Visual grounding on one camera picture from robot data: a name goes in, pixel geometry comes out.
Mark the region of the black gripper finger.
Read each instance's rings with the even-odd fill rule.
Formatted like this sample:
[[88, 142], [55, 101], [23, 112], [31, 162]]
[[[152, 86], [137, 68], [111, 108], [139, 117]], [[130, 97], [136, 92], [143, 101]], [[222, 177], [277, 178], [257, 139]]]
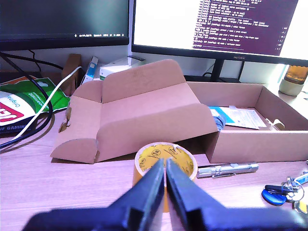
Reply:
[[199, 188], [169, 158], [166, 165], [167, 193], [186, 231], [220, 231], [219, 212], [225, 207]]
[[121, 214], [121, 231], [159, 231], [164, 208], [164, 160], [159, 159], [147, 173], [109, 208]]

